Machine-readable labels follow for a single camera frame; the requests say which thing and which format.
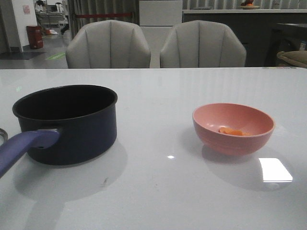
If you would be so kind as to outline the pink bowl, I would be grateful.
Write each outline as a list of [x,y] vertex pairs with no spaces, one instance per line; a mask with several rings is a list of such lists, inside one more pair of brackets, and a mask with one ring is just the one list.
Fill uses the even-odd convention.
[[[205,146],[214,151],[242,156],[261,149],[275,129],[274,119],[256,108],[236,103],[211,103],[195,109],[195,131]],[[251,136],[233,136],[219,133],[220,127],[230,127],[250,133]]]

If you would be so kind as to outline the dark blue saucepan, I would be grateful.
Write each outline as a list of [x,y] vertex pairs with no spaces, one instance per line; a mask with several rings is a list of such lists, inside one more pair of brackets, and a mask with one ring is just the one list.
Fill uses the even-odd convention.
[[97,85],[44,89],[15,102],[21,132],[0,147],[0,173],[24,154],[48,165],[71,165],[93,159],[117,138],[117,94]]

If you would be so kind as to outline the white cabinet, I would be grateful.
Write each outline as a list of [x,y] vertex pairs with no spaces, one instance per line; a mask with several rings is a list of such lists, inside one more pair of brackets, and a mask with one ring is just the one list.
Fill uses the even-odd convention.
[[151,68],[160,67],[160,51],[170,28],[182,22],[181,0],[139,1],[139,21],[151,51]]

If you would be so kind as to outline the beige cushion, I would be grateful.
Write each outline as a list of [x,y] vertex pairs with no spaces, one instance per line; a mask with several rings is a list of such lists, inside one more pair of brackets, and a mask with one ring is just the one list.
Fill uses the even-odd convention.
[[307,51],[288,51],[278,52],[276,57],[290,66],[307,68]]

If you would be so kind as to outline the fruit plate on counter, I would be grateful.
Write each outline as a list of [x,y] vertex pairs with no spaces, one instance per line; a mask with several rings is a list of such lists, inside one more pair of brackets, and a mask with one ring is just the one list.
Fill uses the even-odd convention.
[[254,10],[254,9],[259,9],[260,6],[254,5],[254,0],[244,0],[240,4],[240,8],[244,10]]

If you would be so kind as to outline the orange ham slices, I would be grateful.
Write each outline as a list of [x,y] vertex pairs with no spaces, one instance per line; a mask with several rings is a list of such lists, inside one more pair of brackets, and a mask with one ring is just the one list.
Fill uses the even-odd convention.
[[250,133],[243,132],[242,130],[239,129],[232,129],[230,127],[225,127],[225,126],[220,127],[218,131],[219,133],[233,135],[233,136],[251,136]]

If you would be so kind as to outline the right grey upholstered chair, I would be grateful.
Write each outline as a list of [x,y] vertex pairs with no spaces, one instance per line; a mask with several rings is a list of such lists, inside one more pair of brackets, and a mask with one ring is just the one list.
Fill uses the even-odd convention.
[[246,49],[229,26],[195,20],[170,29],[160,51],[160,67],[244,67],[246,56]]

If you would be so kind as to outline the dark counter with white top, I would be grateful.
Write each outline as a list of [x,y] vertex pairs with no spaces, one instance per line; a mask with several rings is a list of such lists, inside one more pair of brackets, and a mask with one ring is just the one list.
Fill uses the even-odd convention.
[[218,22],[228,25],[247,50],[247,67],[275,66],[279,23],[306,23],[306,9],[184,10],[182,21]]

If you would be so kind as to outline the red barrier belt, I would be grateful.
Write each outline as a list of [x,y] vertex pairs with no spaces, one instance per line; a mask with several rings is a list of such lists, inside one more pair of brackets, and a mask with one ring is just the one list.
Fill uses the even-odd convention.
[[108,14],[75,14],[75,18],[115,18],[115,17],[132,17],[134,12],[126,13],[108,13]]

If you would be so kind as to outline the red bin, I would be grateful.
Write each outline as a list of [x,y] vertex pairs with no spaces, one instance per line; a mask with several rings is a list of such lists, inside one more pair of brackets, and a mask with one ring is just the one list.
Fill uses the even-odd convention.
[[41,35],[41,27],[35,25],[26,26],[28,42],[31,49],[39,49],[43,47]]

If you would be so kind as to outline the left grey upholstered chair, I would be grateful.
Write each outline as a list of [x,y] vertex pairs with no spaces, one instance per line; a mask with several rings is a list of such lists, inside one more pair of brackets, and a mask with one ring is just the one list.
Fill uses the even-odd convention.
[[150,67],[151,51],[138,25],[106,20],[78,31],[66,61],[70,69],[143,69]]

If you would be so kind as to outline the grey upholstered chair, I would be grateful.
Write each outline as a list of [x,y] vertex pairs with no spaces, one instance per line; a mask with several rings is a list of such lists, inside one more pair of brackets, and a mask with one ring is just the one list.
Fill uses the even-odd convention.
[[244,67],[246,56],[246,49],[229,26],[195,20],[170,29],[160,51],[160,67]]
[[138,25],[106,20],[78,31],[66,61],[70,69],[143,69],[150,67],[151,51]]

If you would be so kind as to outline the glass lid blue knob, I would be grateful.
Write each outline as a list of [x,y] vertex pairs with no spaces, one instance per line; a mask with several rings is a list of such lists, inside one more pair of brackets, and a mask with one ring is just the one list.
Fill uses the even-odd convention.
[[7,132],[0,128],[0,145],[4,144],[8,140]]

